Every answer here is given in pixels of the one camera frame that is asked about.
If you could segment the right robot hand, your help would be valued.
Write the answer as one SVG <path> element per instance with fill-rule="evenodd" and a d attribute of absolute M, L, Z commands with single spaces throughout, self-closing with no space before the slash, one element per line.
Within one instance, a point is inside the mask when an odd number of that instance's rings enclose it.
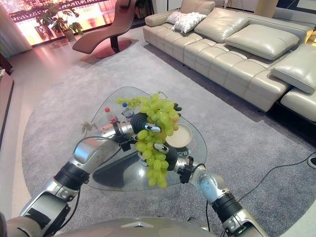
<path fill-rule="evenodd" d="M 135 148 L 146 165 L 155 171 L 175 170 L 182 174 L 186 171 L 193 172 L 195 169 L 194 159 L 191 156 L 181 158 L 178 151 L 166 143 L 137 142 Z"/>

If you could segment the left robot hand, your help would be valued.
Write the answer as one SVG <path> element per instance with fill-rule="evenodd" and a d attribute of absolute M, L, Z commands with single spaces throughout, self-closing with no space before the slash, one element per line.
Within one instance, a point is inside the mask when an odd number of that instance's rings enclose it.
<path fill-rule="evenodd" d="M 161 127 L 155 125 L 154 122 L 147 121 L 148 115 L 146 113 L 137 113 L 130 120 L 134 134 L 138 134 L 141 130 L 148 130 L 155 133 L 161 132 Z"/>

